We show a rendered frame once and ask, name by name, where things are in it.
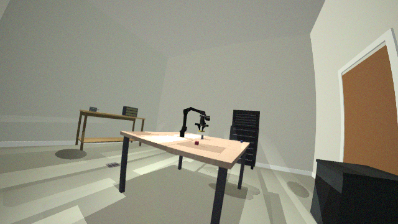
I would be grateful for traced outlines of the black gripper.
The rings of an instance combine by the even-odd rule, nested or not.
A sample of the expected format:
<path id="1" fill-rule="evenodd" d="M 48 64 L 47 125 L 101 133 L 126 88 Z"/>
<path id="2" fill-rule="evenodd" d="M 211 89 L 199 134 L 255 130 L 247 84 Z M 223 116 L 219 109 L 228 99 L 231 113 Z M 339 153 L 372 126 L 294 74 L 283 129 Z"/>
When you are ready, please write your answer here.
<path id="1" fill-rule="evenodd" d="M 202 126 L 202 130 L 201 131 L 203 131 L 204 127 L 208 127 L 208 125 L 204 124 L 204 122 L 205 122 L 205 120 L 200 120 L 200 124 L 195 123 L 195 125 L 198 125 L 199 131 L 200 131 L 200 127 L 201 126 Z"/>

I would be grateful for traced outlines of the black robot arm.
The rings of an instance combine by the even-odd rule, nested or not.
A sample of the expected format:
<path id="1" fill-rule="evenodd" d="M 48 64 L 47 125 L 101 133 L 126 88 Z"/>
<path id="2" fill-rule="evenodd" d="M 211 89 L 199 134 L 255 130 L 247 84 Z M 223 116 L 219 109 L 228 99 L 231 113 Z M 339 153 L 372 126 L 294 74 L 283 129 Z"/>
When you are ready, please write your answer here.
<path id="1" fill-rule="evenodd" d="M 201 116 L 201 120 L 205 120 L 206 119 L 206 121 L 209 121 L 210 120 L 210 116 L 207 116 L 206 114 L 205 114 L 205 112 L 204 111 L 202 111 L 202 110 L 197 110 L 197 109 L 195 109 L 195 108 L 192 108 L 192 107 L 189 107 L 189 108 L 187 108 L 187 109 L 184 109 L 183 110 L 183 126 L 182 126 L 182 130 L 180 130 L 180 137 L 184 137 L 185 136 L 185 131 L 187 130 L 187 127 L 186 127 L 186 122 L 187 122 L 187 114 L 188 114 L 188 112 L 189 111 L 196 111 L 197 113 L 200 113 L 200 114 L 202 114 L 202 115 L 204 115 L 204 116 L 202 116 L 202 115 L 200 115 Z"/>

